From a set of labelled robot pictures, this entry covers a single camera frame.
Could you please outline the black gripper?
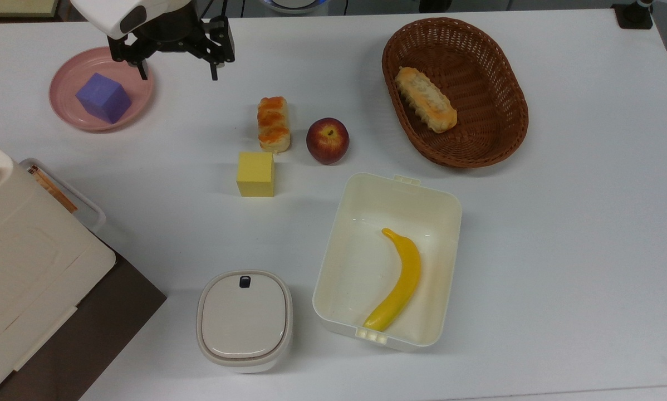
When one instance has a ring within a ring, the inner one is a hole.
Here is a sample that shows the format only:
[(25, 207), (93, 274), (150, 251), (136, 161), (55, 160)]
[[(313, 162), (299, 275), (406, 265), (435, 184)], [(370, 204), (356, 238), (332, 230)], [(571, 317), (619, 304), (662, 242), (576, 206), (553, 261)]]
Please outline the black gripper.
[(227, 16), (202, 21), (194, 3), (156, 15), (145, 5), (129, 10), (117, 26), (122, 38), (109, 37), (109, 49), (116, 62), (138, 66), (141, 79), (149, 79), (146, 58), (160, 52), (186, 52), (209, 63), (212, 81), (218, 68), (235, 61), (234, 41)]

